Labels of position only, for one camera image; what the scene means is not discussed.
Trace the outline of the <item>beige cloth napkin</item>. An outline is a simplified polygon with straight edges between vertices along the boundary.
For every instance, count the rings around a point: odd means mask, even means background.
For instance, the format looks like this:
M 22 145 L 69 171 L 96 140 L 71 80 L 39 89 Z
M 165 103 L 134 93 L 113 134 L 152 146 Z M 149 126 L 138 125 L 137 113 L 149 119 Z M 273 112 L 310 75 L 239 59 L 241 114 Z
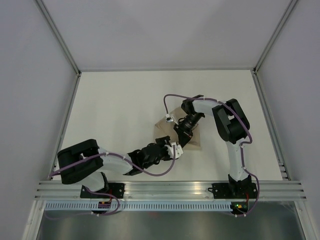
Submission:
M 170 112 L 171 115 L 178 121 L 180 118 L 184 118 L 187 114 L 181 109 L 181 107 L 175 108 L 173 111 Z M 169 136 L 170 142 L 179 142 L 178 134 L 174 130 L 174 122 L 166 122 L 165 118 L 163 117 L 159 120 L 153 129 L 153 137 L 155 139 L 162 138 Z M 184 150 L 201 150 L 201 135 L 200 135 L 200 128 L 198 126 L 192 131 L 193 137 L 191 140 L 183 147 Z

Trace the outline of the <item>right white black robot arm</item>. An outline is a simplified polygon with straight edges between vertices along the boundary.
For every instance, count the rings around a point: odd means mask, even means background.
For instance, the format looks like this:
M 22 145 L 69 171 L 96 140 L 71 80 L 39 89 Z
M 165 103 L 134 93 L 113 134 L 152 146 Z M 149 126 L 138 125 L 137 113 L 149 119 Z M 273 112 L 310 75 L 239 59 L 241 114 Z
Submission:
M 217 132 L 228 150 L 228 192 L 234 198 L 244 197 L 252 183 L 252 177 L 245 170 L 243 150 L 245 139 L 249 137 L 250 123 L 239 102 L 234 98 L 219 102 L 196 95 L 183 100 L 181 109 L 186 116 L 179 119 L 173 127 L 181 147 L 192 139 L 193 130 L 201 118 L 213 117 Z

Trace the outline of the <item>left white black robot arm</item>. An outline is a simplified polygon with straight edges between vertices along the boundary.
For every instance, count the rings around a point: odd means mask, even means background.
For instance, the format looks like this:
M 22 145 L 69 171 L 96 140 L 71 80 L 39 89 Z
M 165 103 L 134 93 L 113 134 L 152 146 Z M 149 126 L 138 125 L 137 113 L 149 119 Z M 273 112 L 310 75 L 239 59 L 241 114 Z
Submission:
M 85 140 L 67 147 L 57 154 L 59 170 L 52 176 L 61 176 L 64 185 L 81 184 L 88 192 L 98 198 L 104 198 L 110 192 L 106 171 L 123 176 L 135 176 L 140 173 L 152 177 L 167 174 L 178 158 L 177 144 L 170 143 L 170 137 L 158 138 L 142 149 L 136 149 L 125 155 L 110 152 L 100 147 L 95 139 Z M 171 161 L 171 166 L 163 173 L 151 173 L 149 167 L 161 161 Z

